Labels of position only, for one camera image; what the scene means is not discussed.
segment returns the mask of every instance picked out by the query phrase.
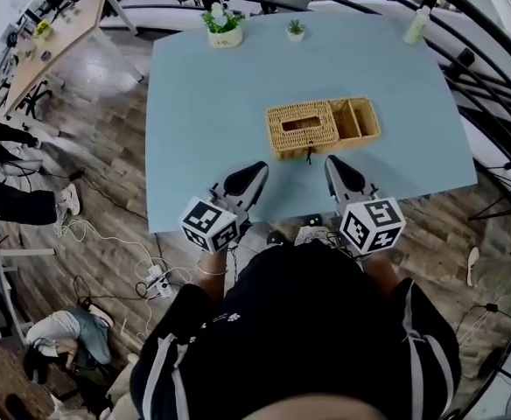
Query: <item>white cube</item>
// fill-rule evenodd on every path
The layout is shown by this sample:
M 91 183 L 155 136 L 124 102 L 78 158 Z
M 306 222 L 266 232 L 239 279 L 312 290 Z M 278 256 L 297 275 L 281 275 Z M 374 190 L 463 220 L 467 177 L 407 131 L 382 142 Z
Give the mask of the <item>white cube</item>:
M 225 248 L 240 234 L 236 214 L 198 197 L 190 200 L 179 224 L 190 242 L 211 254 Z
M 393 248 L 404 227 L 397 201 L 387 198 L 349 204 L 339 231 L 364 255 Z

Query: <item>wicker basket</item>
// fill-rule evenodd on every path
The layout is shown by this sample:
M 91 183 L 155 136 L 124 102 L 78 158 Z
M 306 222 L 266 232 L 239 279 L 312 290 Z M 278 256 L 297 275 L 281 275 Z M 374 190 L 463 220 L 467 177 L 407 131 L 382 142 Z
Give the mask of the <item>wicker basket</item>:
M 364 146 L 380 136 L 368 98 L 308 101 L 269 108 L 266 112 L 275 157 L 298 158 Z

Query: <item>blue jeans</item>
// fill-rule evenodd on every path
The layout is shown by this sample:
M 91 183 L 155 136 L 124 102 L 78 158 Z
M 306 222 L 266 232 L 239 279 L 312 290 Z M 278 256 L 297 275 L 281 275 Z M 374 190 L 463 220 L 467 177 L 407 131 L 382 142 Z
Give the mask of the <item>blue jeans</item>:
M 82 308 L 68 310 L 77 319 L 80 326 L 78 338 L 79 352 L 75 358 L 78 367 L 91 367 L 90 358 L 94 358 L 99 364 L 109 364 L 112 361 L 108 348 L 108 327 L 101 319 L 93 316 Z

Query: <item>bottle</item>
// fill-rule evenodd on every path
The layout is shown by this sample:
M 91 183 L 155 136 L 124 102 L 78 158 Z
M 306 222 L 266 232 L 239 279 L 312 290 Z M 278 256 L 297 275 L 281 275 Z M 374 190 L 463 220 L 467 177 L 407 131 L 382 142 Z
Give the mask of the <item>bottle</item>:
M 419 40 L 423 37 L 424 31 L 426 30 L 427 24 L 431 18 L 431 11 L 432 9 L 428 6 L 423 6 L 416 10 L 415 18 L 403 37 L 403 42 L 405 42 L 408 46 L 417 45 Z

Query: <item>black shirt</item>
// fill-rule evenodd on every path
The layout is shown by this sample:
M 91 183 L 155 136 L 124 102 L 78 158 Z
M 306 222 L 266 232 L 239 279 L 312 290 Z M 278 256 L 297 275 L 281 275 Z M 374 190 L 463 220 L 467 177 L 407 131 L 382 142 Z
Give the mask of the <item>black shirt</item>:
M 241 419 L 310 393 L 351 396 L 389 417 L 411 418 L 410 346 L 402 327 L 410 288 L 413 328 L 440 343 L 456 388 L 458 343 L 421 290 L 407 279 L 386 299 L 353 260 L 314 241 L 257 255 L 216 314 L 201 288 L 182 288 L 134 369 L 137 410 L 142 412 L 158 338 L 173 333 L 179 343 L 189 343 L 179 370 L 192 420 Z M 423 418 L 438 418 L 447 399 L 444 374 L 428 344 L 416 346 Z M 152 418 L 176 418 L 175 356 L 174 344 L 155 388 Z

